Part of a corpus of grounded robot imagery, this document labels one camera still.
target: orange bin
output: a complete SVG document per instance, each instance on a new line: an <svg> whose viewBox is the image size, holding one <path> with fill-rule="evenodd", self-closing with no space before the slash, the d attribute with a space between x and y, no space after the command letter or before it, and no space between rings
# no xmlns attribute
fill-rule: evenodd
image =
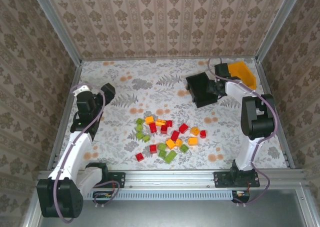
<svg viewBox="0 0 320 227"><path fill-rule="evenodd" d="M242 80L242 82L252 90L257 88L256 77L243 61L237 63L228 63L228 69L232 77L239 77L240 80Z"/></svg>

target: wall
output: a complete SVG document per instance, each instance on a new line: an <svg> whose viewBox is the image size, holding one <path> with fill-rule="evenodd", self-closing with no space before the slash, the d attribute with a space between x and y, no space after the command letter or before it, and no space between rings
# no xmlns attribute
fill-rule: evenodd
<svg viewBox="0 0 320 227"><path fill-rule="evenodd" d="M84 60L254 56L283 0L50 0Z"/></svg>
<svg viewBox="0 0 320 227"><path fill-rule="evenodd" d="M262 62L296 167L320 207L320 0L298 0Z"/></svg>
<svg viewBox="0 0 320 227"><path fill-rule="evenodd" d="M36 0L0 0L0 226L23 220L74 72Z"/></svg>

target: green block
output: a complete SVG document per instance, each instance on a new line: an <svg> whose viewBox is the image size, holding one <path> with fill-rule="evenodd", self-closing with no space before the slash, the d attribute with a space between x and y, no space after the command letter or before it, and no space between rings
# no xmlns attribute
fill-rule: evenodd
<svg viewBox="0 0 320 227"><path fill-rule="evenodd" d="M180 147L180 150L182 153L187 153L187 151L189 150L188 146L186 146L185 144L183 144L181 147Z"/></svg>
<svg viewBox="0 0 320 227"><path fill-rule="evenodd" d="M138 140L141 140L144 137L144 134L142 132L138 132L135 135L137 137Z"/></svg>
<svg viewBox="0 0 320 227"><path fill-rule="evenodd" d="M149 140L150 140L150 136L149 135L145 135L145 136L143 136L143 141L145 142L145 143L147 143Z"/></svg>
<svg viewBox="0 0 320 227"><path fill-rule="evenodd" d="M166 157L166 155L167 155L167 152L165 152L164 150L160 150L160 152L159 152L160 158L164 159Z"/></svg>
<svg viewBox="0 0 320 227"><path fill-rule="evenodd" d="M170 164L176 156L177 156L177 153L174 150L171 150L170 153L168 153L168 155L164 158L164 161L167 164Z"/></svg>
<svg viewBox="0 0 320 227"><path fill-rule="evenodd" d="M141 124L138 124L138 125L135 127L135 130L138 131L138 132L142 131L143 129L144 129L144 128L142 127Z"/></svg>
<svg viewBox="0 0 320 227"><path fill-rule="evenodd" d="M141 118L138 118L138 119L136 120L136 123L137 123L138 125L142 125L144 122L145 122L145 121L144 121L143 119L141 119Z"/></svg>
<svg viewBox="0 0 320 227"><path fill-rule="evenodd" d="M167 145L165 143L160 143L159 146L158 146L158 149L160 151L165 151L167 148Z"/></svg>

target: floral tablecloth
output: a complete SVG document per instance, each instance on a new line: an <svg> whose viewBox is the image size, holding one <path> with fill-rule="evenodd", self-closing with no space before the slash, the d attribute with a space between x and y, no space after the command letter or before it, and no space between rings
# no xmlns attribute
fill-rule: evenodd
<svg viewBox="0 0 320 227"><path fill-rule="evenodd" d="M257 92L262 93L253 58L224 59L234 63L244 61L257 78ZM219 59L212 59L211 66ZM99 131L83 156L85 162L104 162L111 170L190 170L227 169L240 151L243 134L240 127L241 105L232 97L223 97L218 103L197 108L186 91L186 77L207 70L207 59L152 59L92 61L82 63L81 83L97 86L111 83L116 97L105 107ZM62 151L69 138L75 102L71 111ZM136 120L153 116L154 119L173 120L168 135L151 134L144 124L143 133L151 136L147 143L136 138ZM187 153L176 147L177 157L167 164L157 154L150 154L149 145L164 143L182 123L207 130L207 138L198 137L199 144ZM180 134L188 142L190 131ZM144 160L137 162L136 154ZM258 168L286 168L277 137L266 142L258 153Z"/></svg>

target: cube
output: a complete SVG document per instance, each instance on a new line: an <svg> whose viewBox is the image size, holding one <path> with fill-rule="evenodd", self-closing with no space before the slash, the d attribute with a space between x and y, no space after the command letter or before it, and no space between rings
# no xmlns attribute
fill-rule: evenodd
<svg viewBox="0 0 320 227"><path fill-rule="evenodd" d="M165 120L162 120L162 119L157 119L156 122L155 122L155 124L156 124L157 126L164 126L164 125L166 125L166 121L165 121Z"/></svg>
<svg viewBox="0 0 320 227"><path fill-rule="evenodd" d="M190 133L194 136L198 136L200 134L200 130L197 127L193 127L191 128Z"/></svg>
<svg viewBox="0 0 320 227"><path fill-rule="evenodd" d="M144 128L142 127L141 124L138 124L136 127L135 127L135 130L138 131L138 132L141 132Z"/></svg>
<svg viewBox="0 0 320 227"><path fill-rule="evenodd" d="M151 133L156 133L156 132L157 132L156 123L150 123L150 124L149 124L149 127L150 127Z"/></svg>
<svg viewBox="0 0 320 227"><path fill-rule="evenodd" d="M189 129L189 126L186 125L185 123L183 123L180 128L179 128L179 131L181 134L184 134L187 130Z"/></svg>
<svg viewBox="0 0 320 227"><path fill-rule="evenodd" d="M160 150L158 156L159 156L160 158L164 159L164 158L166 157L166 155L167 155L167 152L165 152L164 150Z"/></svg>
<svg viewBox="0 0 320 227"><path fill-rule="evenodd" d="M179 138L175 142L175 145L178 146L179 148L182 146L182 144L183 144L183 141Z"/></svg>
<svg viewBox="0 0 320 227"><path fill-rule="evenodd" d="M149 135L145 135L142 137L142 140L147 143L150 140L150 136Z"/></svg>
<svg viewBox="0 0 320 227"><path fill-rule="evenodd" d="M158 146L158 149L160 151L165 151L167 148L167 145L165 143L160 143L159 146Z"/></svg>
<svg viewBox="0 0 320 227"><path fill-rule="evenodd" d="M172 120L167 120L166 122L165 122L165 124L168 126L168 127L172 127Z"/></svg>
<svg viewBox="0 0 320 227"><path fill-rule="evenodd" d="M143 119L141 119L141 118L138 118L138 119L136 120L137 125L142 125L144 122L145 122L145 121L144 121Z"/></svg>
<svg viewBox="0 0 320 227"><path fill-rule="evenodd" d="M173 133L172 133L172 135L171 135L171 139L173 140L173 141L177 141L177 139L178 139L178 137L179 137L179 132L178 131L173 131Z"/></svg>
<svg viewBox="0 0 320 227"><path fill-rule="evenodd" d="M197 137L191 137L188 140L188 143L190 146L196 146L198 144L198 139Z"/></svg>
<svg viewBox="0 0 320 227"><path fill-rule="evenodd" d="M206 132L205 130L201 130L201 131L200 131L200 137L201 137L202 139L205 139L205 138L207 137L207 132Z"/></svg>
<svg viewBox="0 0 320 227"><path fill-rule="evenodd" d="M144 137L144 134L142 132L138 132L135 134L135 136L140 141Z"/></svg>
<svg viewBox="0 0 320 227"><path fill-rule="evenodd" d="M167 164L170 164L176 156L177 156L177 153L174 150L171 150L170 153L168 153L168 155L164 158L164 161Z"/></svg>
<svg viewBox="0 0 320 227"><path fill-rule="evenodd" d="M142 153L136 154L135 157L138 162L143 161L145 159Z"/></svg>
<svg viewBox="0 0 320 227"><path fill-rule="evenodd" d="M153 123L153 122L155 122L153 116L148 116L147 118L145 118L145 123L146 123L147 125L150 125L150 124Z"/></svg>
<svg viewBox="0 0 320 227"><path fill-rule="evenodd" d="M175 142L172 139L168 139L165 143L170 150L172 150L176 146Z"/></svg>
<svg viewBox="0 0 320 227"><path fill-rule="evenodd" d="M150 154L157 153L157 146L155 144L150 145Z"/></svg>
<svg viewBox="0 0 320 227"><path fill-rule="evenodd" d="M160 131L161 131L161 134L166 135L168 133L168 126L162 125Z"/></svg>
<svg viewBox="0 0 320 227"><path fill-rule="evenodd" d="M183 145L181 146L180 150L181 150L182 153L185 154L185 153L187 153L187 151L189 150L189 147L186 146L185 144L183 144Z"/></svg>

